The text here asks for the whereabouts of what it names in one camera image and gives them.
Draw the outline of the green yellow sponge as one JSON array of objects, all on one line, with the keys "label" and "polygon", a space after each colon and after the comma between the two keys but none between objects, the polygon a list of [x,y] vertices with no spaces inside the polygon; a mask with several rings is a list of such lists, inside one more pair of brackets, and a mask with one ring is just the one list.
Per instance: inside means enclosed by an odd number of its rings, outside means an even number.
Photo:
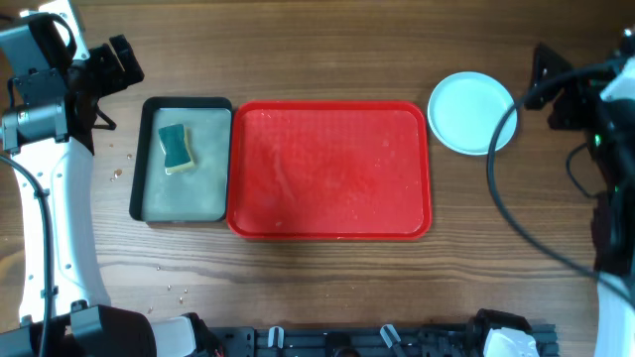
[{"label": "green yellow sponge", "polygon": [[187,171],[195,166],[186,126],[166,126],[160,128],[158,134],[165,154],[164,166],[167,175]]}]

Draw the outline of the light green plate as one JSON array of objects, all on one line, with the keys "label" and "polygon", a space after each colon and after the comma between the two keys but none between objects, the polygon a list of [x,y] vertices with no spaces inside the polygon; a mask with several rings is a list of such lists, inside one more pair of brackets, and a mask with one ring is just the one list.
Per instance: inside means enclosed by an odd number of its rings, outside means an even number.
[{"label": "light green plate", "polygon": [[468,156],[485,156],[503,114],[514,99],[495,78],[463,71],[444,78],[434,88],[427,108],[429,127],[449,149]]}]

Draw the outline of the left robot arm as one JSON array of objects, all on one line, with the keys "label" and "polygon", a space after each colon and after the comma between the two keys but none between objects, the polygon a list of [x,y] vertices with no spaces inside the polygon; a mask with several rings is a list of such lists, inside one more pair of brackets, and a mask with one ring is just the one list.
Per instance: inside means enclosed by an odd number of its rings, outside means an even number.
[{"label": "left robot arm", "polygon": [[221,356],[204,321],[151,323],[113,307],[96,262],[90,212],[92,133],[114,130],[99,100],[144,73],[123,36],[86,49],[72,19],[39,12],[10,22],[1,48],[14,74],[1,118],[3,163],[21,185],[26,281],[5,356]]}]

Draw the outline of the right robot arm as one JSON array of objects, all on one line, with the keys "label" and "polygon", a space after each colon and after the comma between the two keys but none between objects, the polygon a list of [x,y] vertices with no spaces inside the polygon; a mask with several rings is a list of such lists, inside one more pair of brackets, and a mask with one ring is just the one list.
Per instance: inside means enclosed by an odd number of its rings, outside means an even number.
[{"label": "right robot arm", "polygon": [[634,30],[624,30],[610,69],[569,79],[525,103],[553,106],[554,130],[580,131],[605,181],[592,195],[590,223],[597,276],[597,356],[634,353]]}]

